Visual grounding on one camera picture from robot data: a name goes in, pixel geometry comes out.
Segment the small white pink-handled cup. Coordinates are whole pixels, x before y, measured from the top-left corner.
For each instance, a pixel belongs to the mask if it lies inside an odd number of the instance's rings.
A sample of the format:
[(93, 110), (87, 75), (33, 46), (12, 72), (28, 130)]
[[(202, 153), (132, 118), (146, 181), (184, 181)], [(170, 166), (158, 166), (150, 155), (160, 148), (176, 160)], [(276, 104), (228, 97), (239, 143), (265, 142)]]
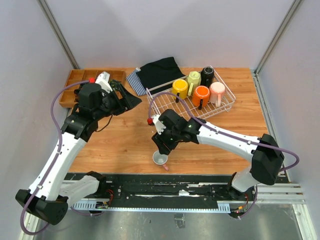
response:
[(166, 171), (169, 171), (167, 166), (168, 156), (166, 154), (160, 154), (157, 150), (153, 153), (152, 160), (156, 165), (162, 166)]

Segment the yellow glass mug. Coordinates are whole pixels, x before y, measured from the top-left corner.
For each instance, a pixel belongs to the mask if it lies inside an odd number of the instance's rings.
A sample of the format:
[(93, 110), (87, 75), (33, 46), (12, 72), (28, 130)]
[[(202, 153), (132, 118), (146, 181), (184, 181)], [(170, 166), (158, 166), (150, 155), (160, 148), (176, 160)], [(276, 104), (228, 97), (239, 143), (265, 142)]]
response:
[(184, 79), (177, 79), (172, 83), (172, 93), (179, 98), (174, 98), (175, 102), (178, 103), (180, 99), (184, 100), (188, 97), (189, 85)]

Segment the orange glass mug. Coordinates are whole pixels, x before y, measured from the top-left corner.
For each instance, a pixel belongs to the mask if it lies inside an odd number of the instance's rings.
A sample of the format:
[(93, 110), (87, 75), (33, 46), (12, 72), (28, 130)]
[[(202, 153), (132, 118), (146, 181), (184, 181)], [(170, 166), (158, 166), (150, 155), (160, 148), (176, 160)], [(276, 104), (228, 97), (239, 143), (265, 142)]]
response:
[(192, 96), (192, 103), (199, 110), (202, 110), (208, 104), (210, 98), (210, 90), (208, 87), (199, 85), (195, 88)]

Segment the pale green mug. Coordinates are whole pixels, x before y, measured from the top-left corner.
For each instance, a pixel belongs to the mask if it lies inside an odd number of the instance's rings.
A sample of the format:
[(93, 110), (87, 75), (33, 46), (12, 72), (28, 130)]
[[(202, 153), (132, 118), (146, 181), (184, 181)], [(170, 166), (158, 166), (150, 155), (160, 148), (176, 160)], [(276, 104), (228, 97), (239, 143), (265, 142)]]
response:
[(191, 96), (196, 87), (199, 86), (201, 82), (201, 74), (198, 71), (191, 71), (187, 76), (188, 83), (188, 96)]

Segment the pink mug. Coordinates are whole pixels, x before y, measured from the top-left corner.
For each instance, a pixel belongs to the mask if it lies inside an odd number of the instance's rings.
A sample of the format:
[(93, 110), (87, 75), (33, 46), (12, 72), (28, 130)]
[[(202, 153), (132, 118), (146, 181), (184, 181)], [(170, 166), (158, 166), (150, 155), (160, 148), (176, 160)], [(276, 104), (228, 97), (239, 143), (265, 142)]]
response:
[(215, 104), (216, 107), (220, 107), (222, 103), (223, 96), (226, 92), (226, 87), (223, 83), (221, 82), (213, 82), (209, 86), (209, 91), (210, 91), (210, 97), (209, 101), (212, 104)]

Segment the black mug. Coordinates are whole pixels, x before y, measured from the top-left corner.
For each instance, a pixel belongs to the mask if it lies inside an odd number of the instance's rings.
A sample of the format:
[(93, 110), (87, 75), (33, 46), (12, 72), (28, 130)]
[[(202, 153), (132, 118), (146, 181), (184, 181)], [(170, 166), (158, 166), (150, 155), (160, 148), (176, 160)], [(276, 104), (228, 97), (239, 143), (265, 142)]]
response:
[(214, 78), (214, 69), (211, 66), (204, 67), (200, 72), (200, 77), (200, 85), (209, 88)]

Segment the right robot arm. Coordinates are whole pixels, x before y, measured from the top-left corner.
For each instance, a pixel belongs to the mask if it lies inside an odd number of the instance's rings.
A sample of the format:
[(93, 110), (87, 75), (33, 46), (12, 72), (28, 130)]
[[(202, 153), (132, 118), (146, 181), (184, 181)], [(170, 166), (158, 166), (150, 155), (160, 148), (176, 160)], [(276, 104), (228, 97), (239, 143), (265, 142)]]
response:
[(261, 137), (241, 135), (204, 119), (186, 120), (172, 109), (149, 117), (147, 123), (156, 128), (152, 140), (161, 155), (169, 155), (179, 143), (195, 143), (217, 147), (247, 160), (249, 167), (234, 173), (226, 188), (232, 200), (240, 199), (257, 184), (274, 185), (284, 161), (276, 140), (266, 133)]

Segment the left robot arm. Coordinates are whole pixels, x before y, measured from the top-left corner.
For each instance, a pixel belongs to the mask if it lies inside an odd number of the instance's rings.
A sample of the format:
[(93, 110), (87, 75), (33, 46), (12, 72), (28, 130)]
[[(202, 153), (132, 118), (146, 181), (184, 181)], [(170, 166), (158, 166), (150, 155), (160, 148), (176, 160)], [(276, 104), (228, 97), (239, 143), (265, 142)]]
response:
[(106, 177), (90, 171), (82, 179), (62, 187), (65, 176), (78, 153), (98, 130), (99, 120), (123, 114), (141, 103), (116, 80), (110, 83), (81, 81), (76, 90), (77, 103), (62, 126), (58, 142), (36, 180), (20, 189), (15, 199), (29, 213), (57, 225), (69, 207), (86, 196), (101, 198), (107, 193)]

